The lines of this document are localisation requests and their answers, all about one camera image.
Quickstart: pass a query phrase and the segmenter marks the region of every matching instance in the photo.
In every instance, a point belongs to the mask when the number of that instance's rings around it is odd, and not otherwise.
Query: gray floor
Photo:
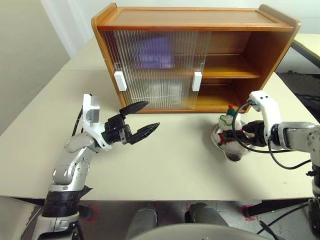
[[[246,220],[242,214],[242,206],[258,204],[259,201],[203,201],[212,206],[224,218],[230,227],[258,232],[261,227],[259,220],[266,224],[295,208],[288,207],[279,211],[263,214],[255,220]],[[124,240],[135,212],[147,202],[141,201],[82,201],[85,206],[94,209],[91,220],[81,219],[84,237],[87,240]],[[196,201],[154,201],[148,202],[155,206],[158,214],[158,226],[184,223],[187,207]],[[31,239],[34,224],[30,224],[23,237]],[[316,240],[309,228],[308,208],[298,210],[275,223],[271,229],[285,240]],[[273,240],[272,236],[263,232],[262,236]]]
[[[1,135],[70,58],[40,0],[0,0],[0,29]]]

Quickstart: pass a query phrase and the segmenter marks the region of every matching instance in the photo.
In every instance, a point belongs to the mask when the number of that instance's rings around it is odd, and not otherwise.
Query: silver robot arm segment
[[[313,177],[313,195],[320,197],[320,125],[310,122],[282,122],[277,126],[280,146],[283,149],[310,153]]]
[[[133,145],[156,130],[159,123],[144,126],[132,134],[124,121],[126,115],[141,110],[147,104],[147,101],[133,103],[120,109],[120,113],[106,123],[101,123],[97,98],[84,95],[82,126],[85,132],[72,136],[66,142],[63,155],[53,168],[52,182],[42,213],[37,218],[32,240],[79,239],[74,229],[79,219],[80,198],[91,190],[85,182],[92,158],[100,151],[111,150],[113,143]]]

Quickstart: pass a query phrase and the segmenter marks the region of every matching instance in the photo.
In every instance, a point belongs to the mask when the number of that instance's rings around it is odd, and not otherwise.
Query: wooden shelf
[[[202,74],[206,79],[257,79],[261,75],[240,54],[208,55]]]
[[[230,85],[203,85],[198,93],[195,112],[224,113],[229,104],[236,109],[240,104]]]

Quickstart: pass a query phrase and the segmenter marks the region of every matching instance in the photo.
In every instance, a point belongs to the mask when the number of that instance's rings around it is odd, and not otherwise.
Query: white wall
[[[91,18],[112,2],[108,0],[41,1],[71,57],[93,36]],[[320,34],[320,0],[118,0],[116,4],[118,6],[221,8],[258,8],[261,4],[267,4],[300,20],[300,33]]]
[[[0,135],[69,57],[40,0],[0,0]]]

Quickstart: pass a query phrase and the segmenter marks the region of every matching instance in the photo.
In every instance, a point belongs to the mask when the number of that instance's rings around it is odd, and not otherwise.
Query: black cable
[[[259,224],[261,225],[262,229],[265,230],[268,234],[270,234],[275,240],[279,240],[277,235],[271,230],[271,228],[265,224],[264,221],[259,221]]]
[[[270,155],[272,157],[272,159],[275,161],[276,164],[278,164],[280,167],[284,168],[284,169],[288,169],[288,170],[293,170],[293,169],[297,169],[297,168],[300,168],[302,165],[305,165],[307,163],[310,163],[311,160],[307,160],[307,161],[303,161],[301,163],[299,163],[298,165],[295,165],[295,166],[285,166],[285,165],[282,165],[275,157],[275,155],[273,154],[273,152],[271,151],[271,138],[268,139],[268,149],[269,149],[269,152],[270,152]]]
[[[78,128],[78,124],[79,124],[79,121],[80,121],[80,118],[82,116],[82,107],[81,107],[81,110],[78,114],[78,117],[76,118],[76,121],[75,121],[75,124],[74,124],[74,128],[73,128],[73,132],[72,132],[72,135],[71,137],[73,137],[74,135],[76,135],[76,131],[77,131],[77,128]]]
[[[242,146],[244,147],[245,149],[248,149],[249,151],[252,151],[252,152],[255,152],[255,153],[260,153],[260,154],[269,154],[270,151],[263,151],[263,150],[256,150],[254,148],[251,148],[251,147],[248,147],[246,146],[245,144],[243,144],[240,140],[240,138],[237,136],[237,133],[236,133],[236,127],[235,127],[235,123],[236,123],[236,118],[237,118],[237,115],[239,114],[239,112],[244,109],[245,107],[247,107],[249,105],[248,102],[246,102],[245,104],[243,104],[241,107],[238,108],[238,110],[235,112],[235,115],[233,116],[233,119],[232,119],[232,133],[233,133],[233,136],[235,138],[235,140],[237,140],[237,142]],[[279,150],[279,151],[273,151],[272,153],[274,154],[278,154],[278,153],[287,153],[287,152],[292,152],[290,150]]]
[[[308,203],[307,204],[304,204],[304,205],[301,205],[301,206],[298,206],[290,211],[287,211],[286,213],[282,214],[281,216],[277,217],[275,220],[273,220],[272,222],[270,222],[267,226],[268,227],[271,227],[273,224],[275,224],[276,222],[278,222],[279,220],[283,219],[284,217],[288,216],[289,214],[292,214],[293,212],[295,211],[298,211],[299,209],[303,209],[305,208],[306,206],[308,206]],[[260,231],[258,231],[256,234],[260,234],[264,231],[265,229],[261,229]]]
[[[79,221],[76,222],[76,228],[78,229],[80,240],[85,240],[84,232],[82,231],[82,228],[81,228]]]

